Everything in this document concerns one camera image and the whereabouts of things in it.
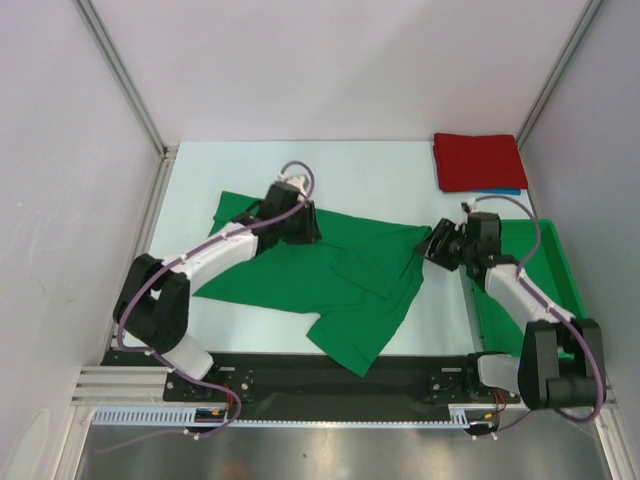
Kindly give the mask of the green t shirt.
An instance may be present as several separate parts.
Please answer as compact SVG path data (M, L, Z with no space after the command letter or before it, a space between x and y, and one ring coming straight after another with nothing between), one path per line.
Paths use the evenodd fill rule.
M284 242L206 283L197 296L298 314L316 313L308 339L363 377L404 321L423 282L415 247L429 226L317 210L322 238Z

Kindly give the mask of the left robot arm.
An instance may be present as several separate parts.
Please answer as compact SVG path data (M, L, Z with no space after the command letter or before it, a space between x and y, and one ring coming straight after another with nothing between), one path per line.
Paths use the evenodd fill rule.
M129 333L187 375L197 398L214 397L221 376L214 359L187 333L190 300L209 281L280 243L313 244L321 239L307 175L280 176L266 197L235 215L202 244L172 258L148 253L131 264L113 311L118 338Z

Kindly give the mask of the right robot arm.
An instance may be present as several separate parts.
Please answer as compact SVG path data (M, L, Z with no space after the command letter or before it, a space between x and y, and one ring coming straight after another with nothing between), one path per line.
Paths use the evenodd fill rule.
M494 213L471 212L456 224L443 218L414 251L448 270L463 269L497 302L523 335L520 352L483 352L461 376L463 393L484 401L497 388L519 396L531 410L566 415L571 408L599 412L606 400L601 330L558 305L503 250L503 223Z

